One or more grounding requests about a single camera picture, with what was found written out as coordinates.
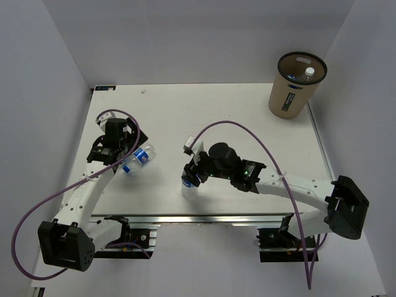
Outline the blue-label bottle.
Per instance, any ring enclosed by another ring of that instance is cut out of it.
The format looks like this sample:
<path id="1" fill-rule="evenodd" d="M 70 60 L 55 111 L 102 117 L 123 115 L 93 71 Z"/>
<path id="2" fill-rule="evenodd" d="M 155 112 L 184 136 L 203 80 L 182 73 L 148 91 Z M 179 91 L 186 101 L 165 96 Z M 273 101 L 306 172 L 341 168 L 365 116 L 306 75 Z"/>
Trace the blue-label bottle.
<path id="1" fill-rule="evenodd" d="M 299 81 L 300 76 L 298 74 L 288 74 L 287 78 L 292 81 Z"/>
<path id="2" fill-rule="evenodd" d="M 181 182 L 181 192 L 183 197 L 187 200 L 196 199 L 198 197 L 198 189 L 190 180 L 188 180 L 186 173 L 182 174 Z"/>

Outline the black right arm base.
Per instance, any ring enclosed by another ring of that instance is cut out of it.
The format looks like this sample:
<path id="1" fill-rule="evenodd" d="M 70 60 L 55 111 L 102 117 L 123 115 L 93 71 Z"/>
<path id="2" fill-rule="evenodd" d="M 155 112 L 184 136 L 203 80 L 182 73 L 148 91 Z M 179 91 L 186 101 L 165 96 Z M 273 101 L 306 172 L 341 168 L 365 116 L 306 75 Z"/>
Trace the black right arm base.
<path id="1" fill-rule="evenodd" d="M 292 217 L 293 214 L 283 217 L 278 228 L 257 230 L 256 238 L 262 263 L 304 262 L 301 240 L 288 232 Z"/>

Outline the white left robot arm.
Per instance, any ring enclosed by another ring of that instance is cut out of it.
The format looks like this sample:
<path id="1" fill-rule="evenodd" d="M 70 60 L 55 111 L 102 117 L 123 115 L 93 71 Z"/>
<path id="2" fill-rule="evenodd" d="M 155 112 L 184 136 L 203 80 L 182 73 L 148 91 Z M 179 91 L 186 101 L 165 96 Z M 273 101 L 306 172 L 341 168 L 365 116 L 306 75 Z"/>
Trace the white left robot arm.
<path id="1" fill-rule="evenodd" d="M 90 224 L 90 219 L 122 158 L 148 138 L 137 130 L 131 118 L 102 117 L 98 125 L 104 134 L 92 145 L 83 183 L 73 190 L 53 220 L 42 222 L 38 228 L 41 253 L 47 265 L 84 272 L 95 254 L 107 245 L 123 247 L 134 240 L 126 217 L 110 215 L 94 225 Z"/>

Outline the lying Pepsi-label bottle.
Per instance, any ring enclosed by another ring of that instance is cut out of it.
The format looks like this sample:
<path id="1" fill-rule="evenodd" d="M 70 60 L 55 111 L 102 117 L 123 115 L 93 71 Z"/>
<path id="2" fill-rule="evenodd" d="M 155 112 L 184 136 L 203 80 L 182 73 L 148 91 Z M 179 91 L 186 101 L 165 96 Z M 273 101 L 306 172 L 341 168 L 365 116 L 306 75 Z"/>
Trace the lying Pepsi-label bottle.
<path id="1" fill-rule="evenodd" d="M 154 146 L 150 142 L 145 142 L 139 146 L 133 153 L 133 158 L 127 166 L 121 169 L 127 174 L 136 174 L 143 167 L 151 163 L 157 156 Z"/>

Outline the small blue table label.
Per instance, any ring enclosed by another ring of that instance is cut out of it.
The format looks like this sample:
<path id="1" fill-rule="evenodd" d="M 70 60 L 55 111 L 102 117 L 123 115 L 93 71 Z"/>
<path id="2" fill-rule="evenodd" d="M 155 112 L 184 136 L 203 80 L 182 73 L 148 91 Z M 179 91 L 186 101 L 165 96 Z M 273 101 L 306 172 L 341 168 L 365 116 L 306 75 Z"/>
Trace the small blue table label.
<path id="1" fill-rule="evenodd" d="M 99 91 L 114 91 L 116 90 L 115 85 L 97 85 L 94 88 L 94 91 L 99 92 Z"/>

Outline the brown cylindrical paper bin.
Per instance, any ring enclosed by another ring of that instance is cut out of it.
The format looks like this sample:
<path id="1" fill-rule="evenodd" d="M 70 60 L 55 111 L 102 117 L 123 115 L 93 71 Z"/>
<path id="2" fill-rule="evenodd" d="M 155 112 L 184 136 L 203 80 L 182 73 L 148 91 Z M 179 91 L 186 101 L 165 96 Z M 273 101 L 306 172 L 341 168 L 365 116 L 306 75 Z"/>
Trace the brown cylindrical paper bin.
<path id="1" fill-rule="evenodd" d="M 301 81 L 301 76 L 307 67 L 313 67 L 315 74 L 313 81 L 304 83 Z M 298 74 L 299 81 L 288 79 L 288 74 Z M 279 118 L 297 117 L 326 75 L 326 63 L 315 54 L 304 51 L 284 54 L 277 63 L 277 74 L 269 98 L 269 110 Z"/>

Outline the white-cap water bottle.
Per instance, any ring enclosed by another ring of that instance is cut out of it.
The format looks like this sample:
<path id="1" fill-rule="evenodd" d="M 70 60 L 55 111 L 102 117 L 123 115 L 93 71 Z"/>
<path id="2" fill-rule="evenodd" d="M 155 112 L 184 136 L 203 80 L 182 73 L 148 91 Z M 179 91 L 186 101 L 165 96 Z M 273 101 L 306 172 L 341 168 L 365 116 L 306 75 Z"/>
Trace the white-cap water bottle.
<path id="1" fill-rule="evenodd" d="M 315 69 L 313 67 L 307 67 L 304 74 L 301 76 L 301 81 L 304 83 L 313 81 L 314 74 Z"/>

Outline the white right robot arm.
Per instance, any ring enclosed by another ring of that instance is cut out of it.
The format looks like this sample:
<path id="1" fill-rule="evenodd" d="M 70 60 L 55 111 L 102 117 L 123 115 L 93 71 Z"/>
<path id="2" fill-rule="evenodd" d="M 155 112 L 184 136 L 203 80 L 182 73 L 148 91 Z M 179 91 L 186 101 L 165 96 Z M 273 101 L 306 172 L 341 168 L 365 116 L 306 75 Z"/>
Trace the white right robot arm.
<path id="1" fill-rule="evenodd" d="M 335 233 L 346 239 L 360 239 L 369 201 L 347 176 L 337 180 L 313 180 L 293 174 L 281 175 L 274 168 L 240 158 L 224 142 L 212 145 L 208 152 L 200 140 L 186 142 L 184 153 L 192 157 L 185 165 L 182 181 L 199 187 L 209 178 L 226 179 L 239 191 L 289 198 L 314 207 L 301 215 L 289 215 L 279 231 L 280 241 L 295 246 L 302 235 Z"/>

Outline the lying green-label bottle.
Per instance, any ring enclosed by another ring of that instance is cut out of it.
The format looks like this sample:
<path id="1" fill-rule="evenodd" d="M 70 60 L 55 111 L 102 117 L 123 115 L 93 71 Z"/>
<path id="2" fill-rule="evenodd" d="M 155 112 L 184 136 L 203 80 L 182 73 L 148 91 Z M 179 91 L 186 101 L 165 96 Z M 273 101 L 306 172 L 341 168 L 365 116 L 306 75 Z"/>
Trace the lying green-label bottle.
<path id="1" fill-rule="evenodd" d="M 121 166 L 127 166 L 131 159 L 133 158 L 133 154 L 126 155 L 123 162 L 121 163 Z"/>

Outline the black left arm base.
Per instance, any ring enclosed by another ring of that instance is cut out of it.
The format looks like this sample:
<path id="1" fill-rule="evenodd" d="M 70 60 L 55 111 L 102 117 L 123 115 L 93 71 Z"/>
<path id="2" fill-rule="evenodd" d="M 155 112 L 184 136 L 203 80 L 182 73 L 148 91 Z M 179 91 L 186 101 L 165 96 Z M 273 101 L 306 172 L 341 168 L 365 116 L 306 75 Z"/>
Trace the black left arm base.
<path id="1" fill-rule="evenodd" d="M 96 259 L 150 259 L 157 241 L 157 227 L 110 215 L 89 223 Z"/>

